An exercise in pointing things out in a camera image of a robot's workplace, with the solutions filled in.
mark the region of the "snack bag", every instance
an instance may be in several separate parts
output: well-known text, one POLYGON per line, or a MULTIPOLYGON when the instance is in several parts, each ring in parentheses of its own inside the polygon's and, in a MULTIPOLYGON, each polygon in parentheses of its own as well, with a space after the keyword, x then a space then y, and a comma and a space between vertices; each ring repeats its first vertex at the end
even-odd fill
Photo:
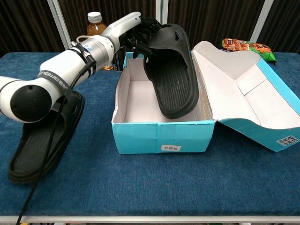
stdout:
POLYGON ((267 62, 276 63, 275 56, 270 47, 250 41, 241 41, 237 39, 225 38, 222 41, 222 47, 231 52, 235 51, 253 51, 258 53, 267 62))

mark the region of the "robotic arm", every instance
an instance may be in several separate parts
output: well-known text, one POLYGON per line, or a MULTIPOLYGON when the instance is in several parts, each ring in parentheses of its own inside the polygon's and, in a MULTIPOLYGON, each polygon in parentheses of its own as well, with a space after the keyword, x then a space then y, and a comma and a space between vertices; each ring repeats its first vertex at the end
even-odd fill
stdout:
MULTIPOLYGON (((0 114, 23 123, 43 119, 61 96, 68 98, 74 86, 113 60, 122 44, 138 48, 141 53, 149 51, 143 40, 133 37, 132 29, 144 22, 148 21, 139 12, 130 13, 109 25, 101 36, 72 42, 70 49, 41 64, 35 80, 0 76, 0 114)), ((148 30, 153 29, 160 29, 157 21, 148 30)))

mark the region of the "black cable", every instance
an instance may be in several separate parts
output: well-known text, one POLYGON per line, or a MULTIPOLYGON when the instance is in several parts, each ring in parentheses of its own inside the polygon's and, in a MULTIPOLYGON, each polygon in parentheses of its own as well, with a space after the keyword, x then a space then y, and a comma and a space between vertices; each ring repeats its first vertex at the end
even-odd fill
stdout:
MULTIPOLYGON (((76 76, 76 78, 74 79, 74 81, 72 82, 72 84, 70 85, 70 88, 73 89, 76 85, 76 83, 78 82, 79 78, 83 75, 84 73, 82 73, 82 70, 78 73, 78 75, 76 76)), ((58 109, 58 112, 57 112, 57 116, 55 117, 55 120, 54 120, 54 123, 53 123, 53 127, 52 127, 52 130, 51 130, 51 133, 50 133, 50 137, 48 139, 48 145, 47 145, 47 149, 46 149, 46 152, 45 152, 45 155, 44 155, 44 158, 43 158, 43 161, 42 161, 42 164, 41 164, 41 167, 40 167, 40 171, 38 173, 38 176, 37 176, 37 179, 35 180, 31 190, 30 190, 30 193, 25 201, 25 204, 23 205, 22 209, 21 209, 21 212, 19 214, 19 217, 18 217, 18 220, 16 222, 16 225, 20 225, 21 223, 21 219, 22 219, 22 216, 23 214, 25 213, 26 209, 27 209, 27 206, 37 188, 37 185, 38 185, 38 182, 43 174, 43 170, 44 170, 44 167, 46 166, 46 163, 47 163, 47 159, 48 159, 48 156, 49 156, 49 152, 50 152, 50 148, 51 148, 51 145, 52 145, 52 141, 53 141, 53 138, 54 138, 54 133, 55 133, 55 129, 56 129, 56 125, 59 121, 59 118, 60 118, 60 114, 64 108, 64 105, 66 103, 66 97, 63 98, 62 100, 62 103, 60 105, 60 108, 58 109)))

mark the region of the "dark curtain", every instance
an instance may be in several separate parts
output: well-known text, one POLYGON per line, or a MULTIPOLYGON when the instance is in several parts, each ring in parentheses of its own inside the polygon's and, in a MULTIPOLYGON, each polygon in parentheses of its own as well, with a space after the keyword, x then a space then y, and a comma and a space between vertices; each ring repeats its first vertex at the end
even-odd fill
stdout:
POLYGON ((168 23, 182 26, 191 48, 200 41, 220 47, 224 38, 249 40, 264 0, 169 0, 168 23))
POLYGON ((89 12, 100 12, 106 25, 135 11, 155 18, 155 0, 59 0, 59 3, 72 40, 86 35, 89 12))
POLYGON ((0 30, 0 56, 64 50, 46 0, 1 0, 0 30))
POLYGON ((300 53, 300 1, 274 0, 257 42, 274 52, 300 53))

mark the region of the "box label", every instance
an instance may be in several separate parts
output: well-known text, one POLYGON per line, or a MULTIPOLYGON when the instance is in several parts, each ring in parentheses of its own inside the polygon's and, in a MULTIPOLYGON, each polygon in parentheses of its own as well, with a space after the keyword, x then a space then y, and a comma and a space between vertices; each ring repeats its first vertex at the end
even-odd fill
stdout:
POLYGON ((178 145, 166 145, 166 144, 163 144, 161 146, 161 149, 162 151, 180 151, 180 148, 181 146, 178 146, 178 145))
POLYGON ((297 143, 299 140, 295 138, 294 136, 287 136, 282 139, 277 140, 276 142, 283 145, 283 146, 288 146, 290 144, 297 143))

